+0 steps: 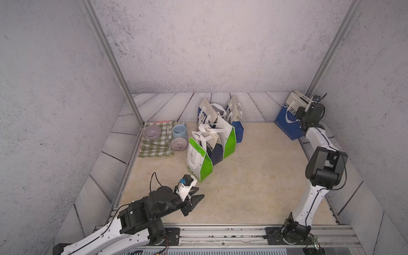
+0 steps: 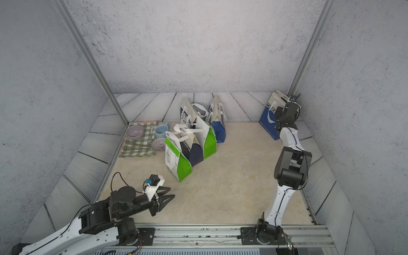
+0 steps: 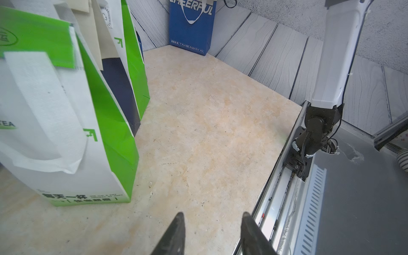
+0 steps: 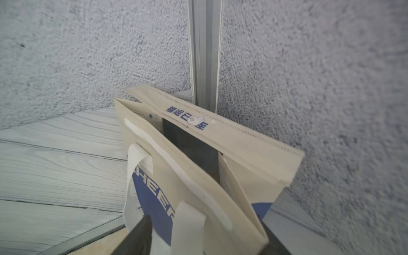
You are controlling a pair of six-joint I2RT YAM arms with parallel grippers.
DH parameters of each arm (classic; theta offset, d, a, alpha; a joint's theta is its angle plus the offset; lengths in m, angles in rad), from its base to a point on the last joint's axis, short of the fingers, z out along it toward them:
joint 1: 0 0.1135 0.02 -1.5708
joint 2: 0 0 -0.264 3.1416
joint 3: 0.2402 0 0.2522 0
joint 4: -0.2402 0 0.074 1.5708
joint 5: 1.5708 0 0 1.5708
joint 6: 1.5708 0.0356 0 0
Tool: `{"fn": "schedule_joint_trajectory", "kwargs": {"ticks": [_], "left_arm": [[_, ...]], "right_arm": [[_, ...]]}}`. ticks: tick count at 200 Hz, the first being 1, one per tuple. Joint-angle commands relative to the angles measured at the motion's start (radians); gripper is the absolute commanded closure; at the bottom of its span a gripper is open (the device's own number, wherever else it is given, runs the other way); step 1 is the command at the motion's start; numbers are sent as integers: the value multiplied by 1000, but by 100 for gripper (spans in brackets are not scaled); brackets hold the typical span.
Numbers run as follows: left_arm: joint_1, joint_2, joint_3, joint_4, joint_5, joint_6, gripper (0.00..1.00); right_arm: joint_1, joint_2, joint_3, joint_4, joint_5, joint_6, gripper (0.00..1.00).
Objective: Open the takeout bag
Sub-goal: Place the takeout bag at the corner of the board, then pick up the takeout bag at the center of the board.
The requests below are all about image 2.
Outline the blue beige takeout bag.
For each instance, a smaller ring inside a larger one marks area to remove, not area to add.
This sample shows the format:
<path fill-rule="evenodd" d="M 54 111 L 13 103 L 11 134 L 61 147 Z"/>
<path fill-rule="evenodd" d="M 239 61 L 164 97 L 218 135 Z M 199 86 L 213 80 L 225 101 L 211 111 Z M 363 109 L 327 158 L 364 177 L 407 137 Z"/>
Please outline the blue beige takeout bag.
<path fill-rule="evenodd" d="M 277 118 L 275 113 L 278 107 L 284 107 L 289 98 L 280 90 L 275 90 L 260 118 L 260 125 L 272 136 L 274 140 L 279 140 L 279 132 L 276 130 Z"/>

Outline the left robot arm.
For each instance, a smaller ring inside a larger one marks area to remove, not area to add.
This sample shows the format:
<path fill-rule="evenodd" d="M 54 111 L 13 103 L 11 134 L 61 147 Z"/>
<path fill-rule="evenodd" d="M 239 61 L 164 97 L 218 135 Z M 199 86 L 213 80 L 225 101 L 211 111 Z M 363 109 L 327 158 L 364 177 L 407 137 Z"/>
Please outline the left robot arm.
<path fill-rule="evenodd" d="M 86 206 L 71 223 L 32 244 L 19 243 L 13 255 L 85 255 L 107 246 L 131 246 L 140 250 L 151 241 L 154 230 L 137 229 L 133 215 L 148 210 L 152 216 L 160 212 L 175 195 L 169 187 L 160 187 L 152 198 L 137 195 L 125 186 L 102 201 Z"/>

